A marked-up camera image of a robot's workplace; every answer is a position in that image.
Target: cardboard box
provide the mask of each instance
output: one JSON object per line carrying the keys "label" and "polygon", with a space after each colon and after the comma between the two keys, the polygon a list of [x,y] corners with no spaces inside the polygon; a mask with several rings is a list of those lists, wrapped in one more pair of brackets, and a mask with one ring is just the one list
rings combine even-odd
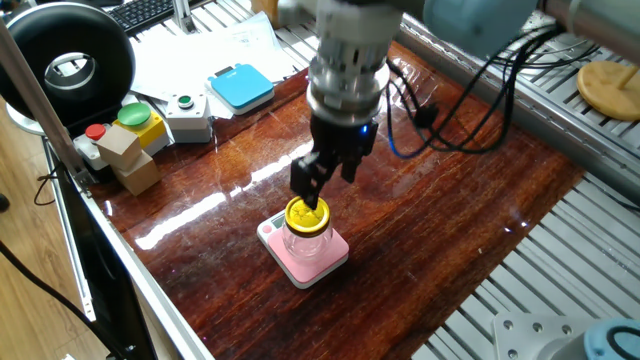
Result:
{"label": "cardboard box", "polygon": [[116,178],[120,183],[133,194],[138,196],[151,185],[160,181],[160,172],[153,162],[151,156],[146,152],[142,152],[135,160],[131,167],[127,170],[113,168]]}
{"label": "cardboard box", "polygon": [[112,126],[96,143],[102,161],[114,169],[128,169],[142,153],[140,139],[130,131]]}

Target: metal plate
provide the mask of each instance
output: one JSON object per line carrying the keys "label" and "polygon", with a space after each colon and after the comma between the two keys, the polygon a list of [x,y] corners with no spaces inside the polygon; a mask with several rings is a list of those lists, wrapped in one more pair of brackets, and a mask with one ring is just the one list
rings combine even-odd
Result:
{"label": "metal plate", "polygon": [[493,323],[497,359],[537,360],[545,345],[558,339],[573,339],[594,323],[594,319],[568,316],[498,314]]}

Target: black cable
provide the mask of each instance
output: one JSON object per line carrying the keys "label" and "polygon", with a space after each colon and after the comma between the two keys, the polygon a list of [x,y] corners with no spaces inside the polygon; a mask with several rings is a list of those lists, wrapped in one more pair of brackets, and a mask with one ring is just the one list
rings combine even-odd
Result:
{"label": "black cable", "polygon": [[46,206],[46,205],[51,205],[53,204],[56,200],[51,200],[49,202],[46,203],[39,203],[38,202],[38,197],[40,197],[40,193],[42,192],[42,189],[44,189],[44,186],[47,184],[47,182],[51,179],[57,179],[57,176],[53,175],[58,168],[60,167],[62,163],[58,163],[58,165],[56,165],[53,170],[51,170],[51,172],[47,175],[44,176],[39,176],[38,177],[38,181],[42,181],[42,183],[40,183],[40,187],[38,188],[38,191],[36,192],[36,196],[33,197],[33,203],[37,206]]}
{"label": "black cable", "polygon": [[[558,61],[554,61],[554,62],[525,63],[525,64],[522,65],[522,68],[525,68],[525,69],[552,69],[552,68],[556,68],[556,67],[566,66],[566,65],[572,64],[574,62],[583,60],[583,59],[593,55],[598,50],[600,50],[599,46],[592,45],[587,50],[585,50],[582,54],[580,54],[580,55],[578,55],[578,56],[576,56],[575,58],[572,58],[572,59],[558,60]],[[503,57],[499,57],[498,59],[496,59],[495,64],[503,65],[503,66],[512,66],[513,65],[513,60],[507,59],[507,58],[503,58]]]}
{"label": "black cable", "polygon": [[627,210],[631,210],[631,211],[637,212],[637,213],[640,214],[640,207],[637,207],[637,206],[634,206],[634,205],[631,205],[631,204],[627,204],[626,202],[620,201],[620,200],[618,200],[616,198],[613,198],[613,200],[615,202],[617,202],[618,204],[620,204],[620,206],[622,206],[623,208],[625,208]]}
{"label": "black cable", "polygon": [[[541,33],[539,35],[536,35],[534,38],[532,38],[529,41],[527,41],[527,43],[525,45],[521,46],[518,49],[517,55],[516,55],[516,59],[515,60],[510,60],[513,63],[513,67],[512,67],[511,74],[510,74],[510,76],[509,76],[509,78],[508,78],[508,80],[506,82],[505,82],[505,78],[506,78],[507,67],[504,68],[504,70],[503,70],[503,86],[502,86],[502,88],[501,88],[501,90],[500,90],[500,92],[498,94],[498,97],[496,98],[496,100],[492,104],[492,106],[489,109],[489,111],[485,114],[484,118],[473,129],[473,131],[471,131],[471,133],[469,133],[467,131],[467,129],[464,127],[464,125],[460,124],[462,126],[463,130],[465,131],[465,133],[467,133],[467,137],[459,144],[453,144],[453,143],[445,140],[440,135],[440,132],[449,124],[451,119],[454,117],[456,111],[459,109],[459,107],[464,102],[464,100],[468,97],[468,95],[470,94],[471,90],[475,86],[476,82],[481,78],[482,74],[487,70],[487,68],[492,63],[494,63],[499,58],[500,54],[502,52],[504,52],[504,50],[508,46],[510,46],[513,42],[518,41],[518,40],[520,40],[520,39],[522,39],[524,37],[527,37],[527,36],[529,36],[529,35],[531,35],[531,34],[533,34],[535,32],[539,32],[539,31],[542,31],[542,30],[547,30],[547,31],[545,31],[545,32],[543,32],[543,33]],[[429,122],[429,121],[423,122],[423,121],[421,121],[421,123],[424,123],[423,125],[425,125],[424,128],[430,133],[429,137],[426,137],[422,133],[422,131],[420,131],[420,129],[416,126],[417,125],[417,120],[418,120],[417,118],[421,114],[421,109],[422,108],[420,107],[420,104],[419,104],[419,102],[417,100],[417,96],[413,92],[413,89],[411,88],[411,86],[409,84],[409,81],[406,79],[406,77],[404,76],[404,73],[402,72],[401,69],[399,69],[390,60],[387,60],[387,64],[388,64],[389,69],[391,70],[391,72],[393,72],[396,76],[398,76],[402,80],[403,84],[407,87],[410,99],[413,102],[414,107],[416,108],[416,115],[415,116],[413,116],[413,114],[411,113],[411,110],[408,107],[407,101],[404,98],[404,94],[400,91],[400,89],[397,86],[397,84],[395,82],[392,82],[393,86],[395,86],[396,89],[398,90],[398,92],[400,93],[400,98],[401,98],[402,104],[405,107],[405,110],[407,111],[407,114],[408,114],[408,117],[409,117],[410,121],[414,125],[414,128],[415,128],[416,132],[420,135],[420,137],[423,140],[423,145],[420,146],[417,150],[414,150],[413,152],[411,152],[409,154],[401,154],[397,150],[397,148],[395,147],[395,143],[394,143],[394,139],[393,139],[393,129],[392,129],[393,121],[391,120],[391,116],[392,116],[391,115],[391,104],[390,104],[390,86],[391,86],[391,84],[389,84],[387,86],[387,127],[388,127],[388,133],[389,133],[389,144],[391,146],[392,151],[397,156],[399,156],[401,158],[409,159],[409,158],[413,158],[413,157],[419,155],[420,153],[422,153],[427,148],[432,148],[432,149],[434,149],[436,151],[444,151],[444,152],[459,151],[459,152],[463,152],[463,153],[467,153],[467,154],[483,154],[483,153],[495,150],[497,147],[499,147],[502,144],[502,142],[506,138],[509,126],[511,124],[511,115],[513,113],[513,107],[514,107],[515,84],[516,84],[516,80],[517,80],[517,74],[523,69],[523,65],[526,64],[527,59],[532,54],[534,54],[536,52],[536,50],[538,50],[542,45],[544,45],[544,43],[546,41],[554,38],[555,36],[561,34],[562,32],[564,32],[564,29],[562,27],[558,26],[558,25],[547,25],[547,26],[536,28],[536,29],[530,30],[528,32],[525,32],[523,34],[520,34],[519,36],[517,36],[513,40],[511,40],[502,49],[500,49],[498,52],[496,52],[489,59],[489,61],[487,61],[487,63],[477,72],[477,74],[474,76],[474,78],[471,80],[471,82],[465,88],[464,92],[462,93],[462,95],[458,99],[457,103],[449,111],[449,114],[447,115],[447,117],[443,120],[443,122],[440,124],[440,126],[437,129],[433,128],[432,122]],[[465,145],[467,145],[468,143],[470,143],[472,141],[476,142],[475,141],[475,136],[480,132],[482,127],[484,127],[484,125],[491,118],[493,113],[497,110],[498,106],[502,102],[502,99],[506,99],[505,100],[505,110],[504,110],[504,121],[503,121],[503,126],[501,127],[501,130],[500,130],[500,135],[499,135],[498,139],[494,143],[489,145],[488,147],[484,147],[484,148],[480,148],[480,149],[465,148]],[[434,140],[442,143],[442,145],[444,147],[434,146],[434,144],[433,144]]]}
{"label": "black cable", "polygon": [[4,255],[7,260],[13,265],[20,273],[31,281],[34,285],[44,290],[47,294],[53,296],[62,305],[64,305],[69,311],[71,311],[80,321],[82,321],[88,328],[95,334],[95,336],[104,344],[104,346],[111,352],[116,354],[120,359],[134,359],[133,355],[128,353],[124,348],[117,345],[117,342],[111,338],[111,336],[103,331],[100,327],[91,322],[83,313],[78,309],[71,301],[65,298],[62,294],[57,292],[54,288],[38,278],[33,274],[18,258],[7,248],[7,246],[0,240],[0,253]]}

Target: green button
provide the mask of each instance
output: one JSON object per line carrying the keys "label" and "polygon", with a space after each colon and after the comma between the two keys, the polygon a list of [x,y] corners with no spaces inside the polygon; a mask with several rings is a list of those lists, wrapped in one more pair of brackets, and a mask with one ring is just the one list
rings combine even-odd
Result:
{"label": "green button", "polygon": [[118,111],[118,120],[122,125],[138,126],[149,120],[151,109],[145,104],[129,104]]}

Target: wooden table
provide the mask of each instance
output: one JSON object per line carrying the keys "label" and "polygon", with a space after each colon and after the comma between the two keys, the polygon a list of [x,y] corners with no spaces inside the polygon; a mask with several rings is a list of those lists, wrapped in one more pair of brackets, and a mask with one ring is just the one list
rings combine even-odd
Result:
{"label": "wooden table", "polygon": [[[460,95],[406,49],[390,56],[421,100],[446,109]],[[299,290],[256,228],[294,196],[289,164],[311,148],[306,85],[300,73],[257,113],[216,120],[211,144],[160,152],[162,181],[137,198],[117,183],[91,192],[216,359],[409,358],[583,171],[517,127],[487,155],[404,161],[389,149],[383,110],[355,183],[335,176],[321,194],[349,260]],[[419,139],[397,95],[392,102],[406,152]],[[468,99],[447,136],[464,137],[461,126],[487,108]],[[497,136],[500,120],[479,142]]]}

